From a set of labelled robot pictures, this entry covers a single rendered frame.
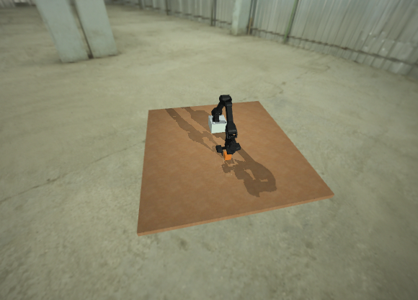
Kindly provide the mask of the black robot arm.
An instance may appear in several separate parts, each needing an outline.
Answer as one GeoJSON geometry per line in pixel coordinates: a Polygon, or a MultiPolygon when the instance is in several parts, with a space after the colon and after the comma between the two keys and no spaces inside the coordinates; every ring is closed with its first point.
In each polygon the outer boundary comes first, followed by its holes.
{"type": "Polygon", "coordinates": [[[232,98],[229,96],[229,94],[221,95],[219,97],[219,103],[218,106],[213,108],[211,111],[212,114],[212,120],[213,122],[220,122],[219,121],[219,115],[222,115],[222,109],[223,107],[226,108],[226,142],[228,143],[228,146],[225,146],[227,154],[233,154],[236,152],[236,149],[238,148],[238,145],[235,141],[235,138],[237,138],[238,133],[236,129],[236,125],[234,124],[233,120],[233,113],[232,113],[232,98]],[[233,135],[235,134],[235,135],[233,135]]]}

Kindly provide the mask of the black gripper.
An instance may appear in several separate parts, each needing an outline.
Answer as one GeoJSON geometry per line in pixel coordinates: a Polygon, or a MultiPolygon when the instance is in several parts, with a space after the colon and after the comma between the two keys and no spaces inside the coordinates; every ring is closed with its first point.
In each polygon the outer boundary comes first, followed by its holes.
{"type": "MultiPolygon", "coordinates": [[[[224,144],[225,146],[227,145],[228,146],[228,143],[227,142],[225,142],[225,144],[224,144]]],[[[237,143],[237,145],[238,145],[238,148],[236,149],[237,151],[238,150],[241,150],[241,146],[240,146],[240,144],[239,143],[237,143]]],[[[221,153],[222,154],[222,156],[223,156],[223,150],[225,149],[225,146],[223,146],[223,147],[221,147],[221,145],[217,145],[215,148],[216,148],[216,151],[218,152],[218,153],[221,153]]]]}

